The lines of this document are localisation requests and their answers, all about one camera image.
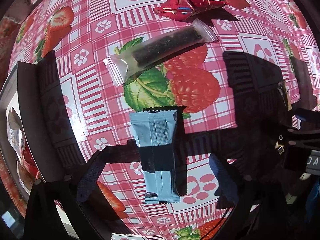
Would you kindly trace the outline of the light blue snack bar wrapper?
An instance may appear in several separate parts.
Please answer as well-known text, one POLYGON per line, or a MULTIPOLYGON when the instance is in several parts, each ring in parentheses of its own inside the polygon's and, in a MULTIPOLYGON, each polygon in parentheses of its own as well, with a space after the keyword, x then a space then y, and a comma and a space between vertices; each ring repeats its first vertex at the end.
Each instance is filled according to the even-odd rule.
POLYGON ((177 111, 131 113, 130 122, 146 185, 145 204, 180 202, 174 156, 177 111))

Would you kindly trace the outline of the clear dark seaweed bar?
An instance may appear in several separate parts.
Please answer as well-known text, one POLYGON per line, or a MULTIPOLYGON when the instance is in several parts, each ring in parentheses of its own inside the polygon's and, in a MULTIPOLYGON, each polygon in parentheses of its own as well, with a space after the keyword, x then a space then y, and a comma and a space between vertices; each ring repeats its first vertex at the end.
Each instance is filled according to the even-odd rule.
POLYGON ((143 72, 197 45, 214 43, 219 39, 213 29, 199 19, 191 25, 176 29, 146 41, 135 39, 119 53, 107 55, 104 64, 115 86, 131 83, 143 72))

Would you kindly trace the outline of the red candy wrapper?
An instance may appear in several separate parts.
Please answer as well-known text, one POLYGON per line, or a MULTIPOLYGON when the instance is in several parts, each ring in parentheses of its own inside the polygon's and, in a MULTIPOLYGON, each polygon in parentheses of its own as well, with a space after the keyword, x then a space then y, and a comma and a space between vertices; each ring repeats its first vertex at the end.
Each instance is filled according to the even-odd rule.
POLYGON ((226 3, 220 0, 166 0, 153 12, 162 17, 175 21, 186 21, 195 15, 224 7, 226 3))

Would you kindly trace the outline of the white cardboard box tray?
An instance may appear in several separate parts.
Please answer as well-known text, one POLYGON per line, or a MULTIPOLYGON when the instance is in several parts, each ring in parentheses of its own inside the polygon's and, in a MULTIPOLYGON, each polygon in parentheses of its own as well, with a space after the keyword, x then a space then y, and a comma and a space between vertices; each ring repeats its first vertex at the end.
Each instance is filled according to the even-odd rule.
POLYGON ((36 70, 35 64, 17 62, 1 90, 1 179, 22 216, 34 179, 23 165, 53 151, 40 117, 36 70))

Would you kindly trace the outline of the red cake snack packet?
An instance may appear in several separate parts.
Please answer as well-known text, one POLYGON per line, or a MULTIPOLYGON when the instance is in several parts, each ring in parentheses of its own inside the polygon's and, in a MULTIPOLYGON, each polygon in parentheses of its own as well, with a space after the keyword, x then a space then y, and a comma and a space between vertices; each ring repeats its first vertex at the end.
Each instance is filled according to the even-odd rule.
POLYGON ((40 178, 40 172, 37 168, 25 136, 22 135, 19 142, 19 154, 22 158, 22 166, 35 178, 40 178))

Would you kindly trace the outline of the red white strawberry tablecloth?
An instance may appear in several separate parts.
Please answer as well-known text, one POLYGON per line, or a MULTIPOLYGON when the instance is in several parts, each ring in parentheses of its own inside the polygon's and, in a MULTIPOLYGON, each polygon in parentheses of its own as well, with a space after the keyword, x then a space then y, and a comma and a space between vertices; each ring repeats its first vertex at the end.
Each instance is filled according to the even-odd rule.
POLYGON ((319 30, 304 0, 220 0, 186 21, 153 12, 166 0, 25 0, 1 19, 1 90, 17 62, 35 64, 52 153, 33 157, 22 239, 319 239, 319 180, 287 204, 270 179, 270 117, 285 81, 292 108, 319 112, 319 30), (115 86, 104 64, 135 39, 210 26, 197 45, 115 86), (180 202, 145 204, 130 114, 177 111, 180 202), (105 167, 76 201, 97 151, 105 167), (215 195, 215 153, 231 166, 239 201, 215 195))

